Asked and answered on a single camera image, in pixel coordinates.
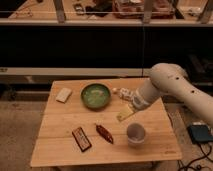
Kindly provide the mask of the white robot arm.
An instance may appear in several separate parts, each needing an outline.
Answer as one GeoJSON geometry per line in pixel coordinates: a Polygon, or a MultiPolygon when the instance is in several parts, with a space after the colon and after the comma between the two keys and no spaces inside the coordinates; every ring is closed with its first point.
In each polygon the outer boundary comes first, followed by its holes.
{"type": "Polygon", "coordinates": [[[120,89],[119,94],[130,101],[117,115],[120,122],[138,111],[147,109],[163,94],[170,94],[213,128],[213,97],[189,83],[179,65],[155,64],[150,69],[149,78],[135,91],[120,89]]]}

